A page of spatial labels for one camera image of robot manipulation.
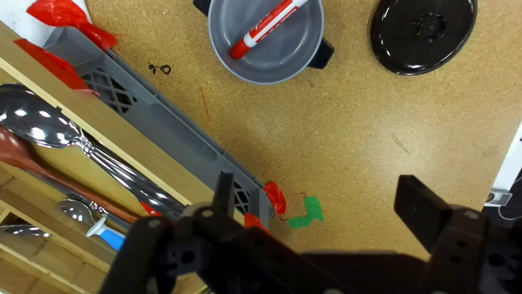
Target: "wooden table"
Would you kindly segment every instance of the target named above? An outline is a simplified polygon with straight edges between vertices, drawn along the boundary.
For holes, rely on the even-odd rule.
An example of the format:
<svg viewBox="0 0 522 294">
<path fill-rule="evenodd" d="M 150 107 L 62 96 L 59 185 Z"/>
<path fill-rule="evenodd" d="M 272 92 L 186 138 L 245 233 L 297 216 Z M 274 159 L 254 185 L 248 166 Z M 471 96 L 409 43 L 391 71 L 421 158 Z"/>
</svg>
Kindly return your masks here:
<svg viewBox="0 0 522 294">
<path fill-rule="evenodd" d="M 303 213 L 303 194 L 320 197 L 324 221 L 302 230 L 274 221 L 285 243 L 426 256 L 393 212 L 396 177 L 416 174 L 445 200 L 481 208 L 522 112 L 522 2 L 479 0 L 463 50 L 421 76 L 393 74 L 373 56 L 377 2 L 324 1 L 329 65 L 256 86 L 220 65 L 189 0 L 88 0 L 137 71 L 261 181 L 284 187 L 285 216 Z M 150 63 L 173 71 L 153 74 Z"/>
</svg>

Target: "red marker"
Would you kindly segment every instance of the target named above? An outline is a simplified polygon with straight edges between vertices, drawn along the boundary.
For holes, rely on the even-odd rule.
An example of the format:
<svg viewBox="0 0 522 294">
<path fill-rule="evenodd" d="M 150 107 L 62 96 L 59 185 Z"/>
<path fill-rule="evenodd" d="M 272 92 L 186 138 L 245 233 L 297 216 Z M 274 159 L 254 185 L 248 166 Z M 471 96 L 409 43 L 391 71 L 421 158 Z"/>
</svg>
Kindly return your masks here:
<svg viewBox="0 0 522 294">
<path fill-rule="evenodd" d="M 241 58 L 251 47 L 259 43 L 267 34 L 271 34 L 280 22 L 293 14 L 308 0 L 282 0 L 272 11 L 269 11 L 254 27 L 251 27 L 241 40 L 232 48 L 232 58 Z"/>
</svg>

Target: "spoon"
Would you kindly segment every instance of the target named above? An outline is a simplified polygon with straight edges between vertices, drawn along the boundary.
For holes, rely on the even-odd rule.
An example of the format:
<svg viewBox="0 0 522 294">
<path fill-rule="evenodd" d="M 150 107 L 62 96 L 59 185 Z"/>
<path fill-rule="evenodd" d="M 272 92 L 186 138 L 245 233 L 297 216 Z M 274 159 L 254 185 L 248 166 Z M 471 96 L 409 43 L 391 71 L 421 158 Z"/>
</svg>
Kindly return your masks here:
<svg viewBox="0 0 522 294">
<path fill-rule="evenodd" d="M 29 151 L 29 146 L 26 141 L 18 138 L 15 133 L 8 132 L 6 128 L 0 127 L 0 161 L 5 161 L 8 164 L 13 164 L 19 169 L 24 169 L 37 177 L 42 177 L 47 182 L 52 182 L 55 185 L 62 185 L 63 189 L 75 190 L 77 194 L 81 194 L 83 197 L 98 202 L 99 205 L 106 207 L 111 213 L 127 220 L 135 221 L 137 216 L 119 207 L 117 203 L 112 203 L 106 200 L 104 197 L 98 195 L 96 192 L 83 187 L 81 184 L 67 179 L 65 176 L 59 174 L 57 171 L 50 167 L 44 167 L 37 156 L 34 156 Z"/>
<path fill-rule="evenodd" d="M 94 215 L 108 215 L 108 220 L 111 220 L 114 225 L 117 225 L 121 230 L 129 231 L 130 230 L 130 223 L 125 221 L 124 218 L 119 218 L 117 215 L 108 212 L 103 205 L 99 205 L 94 200 L 90 200 L 86 197 L 83 197 L 81 194 L 72 192 L 72 190 L 63 190 L 63 194 L 67 194 L 70 198 L 75 198 L 81 203 L 85 203 Z"/>
<path fill-rule="evenodd" d="M 60 200 L 59 207 L 70 218 L 90 226 L 86 236 L 99 234 L 99 238 L 116 251 L 119 251 L 119 247 L 124 244 L 125 236 L 121 231 L 104 225 L 108 215 L 103 215 L 98 221 L 94 221 L 91 210 L 83 202 L 73 198 Z"/>
<path fill-rule="evenodd" d="M 77 145 L 116 181 L 125 185 L 148 213 L 181 218 L 184 205 L 111 149 L 90 138 L 57 107 L 47 104 L 24 84 L 0 86 L 0 123 L 18 136 L 42 146 Z"/>
<path fill-rule="evenodd" d="M 31 236 L 44 236 L 47 238 L 49 233 L 41 230 L 39 226 L 29 223 L 8 223 L 0 225 L 0 231 L 11 233 L 11 234 L 31 234 Z"/>
</svg>

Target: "black pot lid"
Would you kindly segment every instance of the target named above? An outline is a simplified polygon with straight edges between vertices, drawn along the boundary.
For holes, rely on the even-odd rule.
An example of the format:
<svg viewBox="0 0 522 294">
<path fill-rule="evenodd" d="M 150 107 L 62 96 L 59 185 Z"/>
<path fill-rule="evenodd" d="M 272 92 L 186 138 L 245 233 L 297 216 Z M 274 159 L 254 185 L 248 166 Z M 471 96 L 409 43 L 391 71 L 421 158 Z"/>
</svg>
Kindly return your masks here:
<svg viewBox="0 0 522 294">
<path fill-rule="evenodd" d="M 468 38 L 476 0 L 382 0 L 372 47 L 391 71 L 419 74 L 450 60 Z"/>
</svg>

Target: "drawer organizer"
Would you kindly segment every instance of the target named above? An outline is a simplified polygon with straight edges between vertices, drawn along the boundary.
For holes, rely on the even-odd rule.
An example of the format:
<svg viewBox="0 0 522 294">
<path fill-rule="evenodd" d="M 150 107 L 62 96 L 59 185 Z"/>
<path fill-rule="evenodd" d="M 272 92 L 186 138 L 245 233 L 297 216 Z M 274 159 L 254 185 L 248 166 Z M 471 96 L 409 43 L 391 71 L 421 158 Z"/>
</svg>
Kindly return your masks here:
<svg viewBox="0 0 522 294">
<path fill-rule="evenodd" d="M 78 74 L 99 92 L 99 99 L 121 114 L 186 169 L 215 187 L 220 171 L 235 176 L 235 205 L 267 225 L 274 215 L 263 184 L 220 145 L 191 122 L 148 81 L 112 50 L 96 47 L 75 27 L 55 29 L 46 48 L 70 61 Z"/>
</svg>

